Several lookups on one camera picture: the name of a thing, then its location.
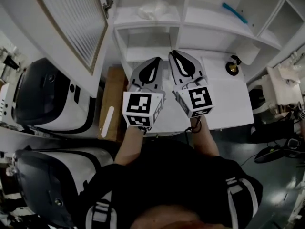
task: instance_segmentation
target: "person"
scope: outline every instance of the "person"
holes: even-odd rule
[[[115,165],[103,167],[108,168],[103,176],[87,185],[92,196],[112,184],[111,199],[105,195],[90,210],[102,211],[111,200],[111,218],[94,214],[88,219],[87,214],[86,221],[107,221],[108,228],[118,229],[245,228],[261,203],[262,185],[235,161],[220,157],[204,116],[192,118],[191,127],[194,148],[163,138],[142,145],[144,131],[129,126]],[[107,182],[98,187],[101,179]]]

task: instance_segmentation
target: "wooden frame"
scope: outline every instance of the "wooden frame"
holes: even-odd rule
[[[49,12],[48,8],[46,7],[45,3],[43,2],[43,0],[37,0],[37,2],[39,3],[40,7],[42,8],[42,10],[44,11],[44,13],[46,14],[46,16],[48,17],[48,19],[50,20],[51,24],[54,26],[55,30],[58,32],[58,34],[62,37],[62,39],[65,41],[65,43],[68,45],[68,47],[70,48],[70,50],[74,53],[74,55],[78,58],[78,60],[83,64],[83,66],[88,70],[88,72],[93,75],[94,72],[94,68],[95,68],[95,64],[96,64],[96,60],[97,60],[97,56],[98,53],[100,51],[101,45],[102,45],[102,41],[104,39],[105,33],[107,31],[108,28],[108,22],[107,22],[107,18],[106,15],[104,13],[104,9],[102,8],[102,5],[100,3],[100,0],[97,0],[99,7],[100,7],[100,12],[102,15],[102,19],[105,21],[105,27],[103,29],[103,32],[101,34],[101,37],[99,39],[99,42],[97,44],[97,48],[94,52],[94,57],[93,57],[93,61],[91,63],[91,65],[87,65],[87,63],[81,58],[81,56],[79,55],[79,53],[75,50],[75,48],[72,46],[72,44],[69,42],[69,40],[67,39],[67,37],[65,36],[65,34],[63,33],[63,31],[61,30],[61,28],[59,27],[59,25],[57,24],[57,22],[55,21],[55,19],[53,18],[53,16],[51,15],[51,13]]]

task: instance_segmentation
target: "wooden board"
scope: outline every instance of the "wooden board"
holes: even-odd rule
[[[123,92],[126,91],[127,83],[128,81],[123,68],[109,68],[102,100],[98,139],[114,142],[123,141],[126,123],[122,117],[122,104]],[[112,117],[109,119],[110,121],[107,122],[107,114],[112,107],[114,111]]]

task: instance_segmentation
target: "white shelving unit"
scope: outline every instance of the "white shelving unit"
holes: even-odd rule
[[[37,50],[92,97],[97,94],[102,67],[108,64],[105,58],[111,54],[109,50],[113,50],[107,46],[111,40],[127,78],[141,62],[161,57],[166,68],[163,86],[167,104],[161,113],[163,116],[158,118],[159,126],[154,126],[157,128],[155,132],[180,132],[189,126],[188,118],[171,92],[174,85],[168,63],[171,50],[188,52],[206,67],[209,84],[213,86],[218,102],[207,120],[211,129],[217,129],[252,123],[246,83],[259,76],[267,65],[274,66],[287,57],[305,41],[305,0],[163,0],[169,8],[156,21],[142,19],[137,13],[144,3],[151,0],[113,0],[107,18],[102,5],[109,0],[94,0],[96,6],[92,7],[83,1],[83,10],[78,15],[85,20],[73,18],[75,22],[87,23],[86,13],[91,14],[95,7],[95,12],[102,15],[107,25],[99,41],[101,46],[92,74],[62,37],[60,30],[67,29],[65,25],[59,26],[59,19],[54,25],[54,18],[49,18],[41,1],[0,0],[0,4],[16,28]],[[223,3],[247,22],[224,8]],[[63,11],[58,13],[60,18],[64,18]],[[94,28],[91,25],[83,27],[88,35]],[[251,41],[261,50],[251,65],[241,64],[239,74],[230,76],[225,64],[244,41]]]
[[[261,51],[252,65],[243,65],[246,82],[256,77],[304,24],[305,0],[163,0],[168,13],[158,21],[137,15],[147,0],[117,0],[114,29],[127,76],[134,65],[152,57],[168,60],[173,49],[236,53],[246,40]],[[242,15],[243,23],[223,7]]]
[[[174,49],[234,54],[240,43],[251,41],[261,47],[261,51],[252,65],[241,65],[245,81],[249,82],[269,62],[275,62],[274,58],[282,58],[278,55],[286,55],[300,46],[291,42],[301,38],[300,32],[305,24],[305,0],[162,0],[169,4],[169,8],[156,21],[138,16],[138,9],[148,1],[151,0],[113,0],[92,74],[86,71],[75,52],[67,45],[41,2],[0,0],[0,3],[38,51],[69,78],[76,80],[92,97],[97,92],[107,43],[111,39],[127,77],[131,76],[131,64],[134,62],[152,57],[161,57],[166,61],[168,53]],[[105,2],[99,0],[95,4],[103,5]],[[224,8],[223,3],[243,16],[247,23]],[[83,5],[85,11],[90,13],[87,3]],[[88,34],[91,33],[88,27],[84,29]]]

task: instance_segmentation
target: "floor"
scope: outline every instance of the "floor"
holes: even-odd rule
[[[212,131],[220,155],[235,160],[239,164],[267,147],[267,144],[247,143],[249,133],[250,126]],[[185,142],[184,134],[173,138]],[[299,192],[292,187],[302,181],[304,174],[304,168],[296,168],[299,162],[297,159],[283,157],[273,162],[256,164],[252,157],[243,165],[244,171],[255,177],[264,186],[262,203],[246,229],[278,229],[274,222],[280,228],[284,228]]]

